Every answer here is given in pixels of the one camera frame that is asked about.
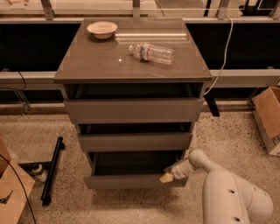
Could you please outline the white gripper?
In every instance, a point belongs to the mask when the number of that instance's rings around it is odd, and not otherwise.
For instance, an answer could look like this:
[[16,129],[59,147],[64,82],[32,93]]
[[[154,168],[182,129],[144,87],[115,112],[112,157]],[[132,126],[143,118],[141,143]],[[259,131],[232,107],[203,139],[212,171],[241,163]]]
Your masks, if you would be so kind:
[[192,164],[189,159],[184,159],[166,168],[164,170],[164,175],[162,175],[159,180],[163,184],[170,183],[174,179],[185,179],[190,174],[194,174],[199,171],[199,167]]

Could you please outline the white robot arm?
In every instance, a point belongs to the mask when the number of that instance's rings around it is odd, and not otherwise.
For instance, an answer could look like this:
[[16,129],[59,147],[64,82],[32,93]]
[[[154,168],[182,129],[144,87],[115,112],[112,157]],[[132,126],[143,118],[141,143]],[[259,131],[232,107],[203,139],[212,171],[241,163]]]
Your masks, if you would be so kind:
[[202,189],[203,224],[250,224],[267,221],[273,214],[267,192],[215,163],[200,149],[166,168],[159,180],[169,183],[199,171],[207,173]]

